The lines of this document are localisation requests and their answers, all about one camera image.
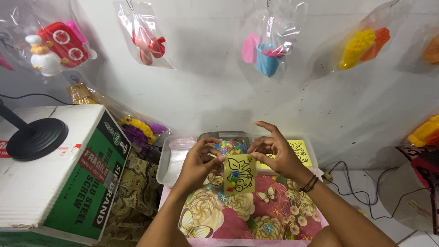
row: cardboard box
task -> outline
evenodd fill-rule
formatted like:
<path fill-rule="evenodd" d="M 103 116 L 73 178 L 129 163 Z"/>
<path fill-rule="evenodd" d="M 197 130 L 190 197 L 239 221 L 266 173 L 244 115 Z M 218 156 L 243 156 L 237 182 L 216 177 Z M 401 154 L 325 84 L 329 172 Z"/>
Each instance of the cardboard box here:
<path fill-rule="evenodd" d="M 17 128 L 0 123 L 0 245 L 76 247 L 99 242 L 131 144 L 102 105 L 18 109 L 26 122 L 68 126 L 51 154 L 21 162 L 6 153 Z"/>

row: yellow sand art card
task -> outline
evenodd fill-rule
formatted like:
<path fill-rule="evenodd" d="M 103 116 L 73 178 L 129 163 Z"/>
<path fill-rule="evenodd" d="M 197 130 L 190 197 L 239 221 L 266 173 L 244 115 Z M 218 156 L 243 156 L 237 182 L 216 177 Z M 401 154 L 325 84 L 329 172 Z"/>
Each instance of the yellow sand art card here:
<path fill-rule="evenodd" d="M 256 160 L 249 154 L 227 156 L 224 161 L 224 194 L 226 196 L 255 191 Z"/>
<path fill-rule="evenodd" d="M 303 140 L 290 140 L 288 143 L 302 164 L 309 169 L 313 168 L 311 160 L 309 159 L 308 151 L 306 150 L 305 142 Z M 274 154 L 267 154 L 267 156 L 273 159 L 276 157 Z M 259 169 L 271 169 L 269 166 L 259 161 L 256 162 L 256 165 Z"/>

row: leg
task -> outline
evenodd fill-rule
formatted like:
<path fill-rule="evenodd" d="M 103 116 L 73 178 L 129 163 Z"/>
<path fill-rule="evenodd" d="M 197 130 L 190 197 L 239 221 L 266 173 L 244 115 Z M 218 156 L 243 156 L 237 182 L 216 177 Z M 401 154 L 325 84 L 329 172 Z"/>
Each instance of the leg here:
<path fill-rule="evenodd" d="M 343 247 L 330 226 L 323 227 L 308 247 Z"/>

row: tiled floor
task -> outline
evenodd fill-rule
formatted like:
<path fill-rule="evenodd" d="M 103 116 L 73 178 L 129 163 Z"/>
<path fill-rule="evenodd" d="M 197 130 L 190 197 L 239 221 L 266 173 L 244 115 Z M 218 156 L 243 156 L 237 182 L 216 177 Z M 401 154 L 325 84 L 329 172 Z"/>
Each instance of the tiled floor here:
<path fill-rule="evenodd" d="M 375 201 L 375 190 L 376 181 L 382 170 L 368 170 L 368 171 L 349 171 L 351 178 L 352 189 L 354 192 L 365 191 L 370 195 L 370 200 Z M 346 171 L 333 171 L 332 176 L 334 178 L 334 183 L 340 187 L 340 192 L 342 194 L 349 194 L 350 189 L 347 182 Z M 335 185 L 328 185 L 332 190 L 337 192 Z M 365 193 L 355 194 L 358 199 L 367 203 L 368 198 Z M 379 227 L 385 234 L 387 234 L 393 241 L 400 243 L 401 247 L 439 247 L 439 236 L 432 235 L 431 237 L 424 232 L 415 232 L 403 224 L 399 223 L 395 219 L 381 218 L 374 220 L 371 218 L 371 213 L 369 211 L 369 206 L 362 204 L 354 195 L 342 196 L 348 203 L 355 206 L 358 209 L 363 209 L 367 213 L 367 217 Z M 390 214 L 383 207 L 381 202 L 371 207 L 372 215 L 374 218 L 381 216 L 389 216 Z"/>

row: floral tablecloth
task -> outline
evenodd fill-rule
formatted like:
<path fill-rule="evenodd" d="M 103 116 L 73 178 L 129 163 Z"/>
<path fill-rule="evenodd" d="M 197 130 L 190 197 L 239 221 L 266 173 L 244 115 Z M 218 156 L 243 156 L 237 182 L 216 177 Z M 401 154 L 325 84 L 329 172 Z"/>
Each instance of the floral tablecloth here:
<path fill-rule="evenodd" d="M 328 225 L 295 182 L 258 175 L 255 186 L 254 193 L 235 196 L 212 191 L 209 185 L 191 194 L 179 221 L 189 243 L 194 247 L 304 247 Z M 164 187 L 160 207 L 169 192 Z"/>

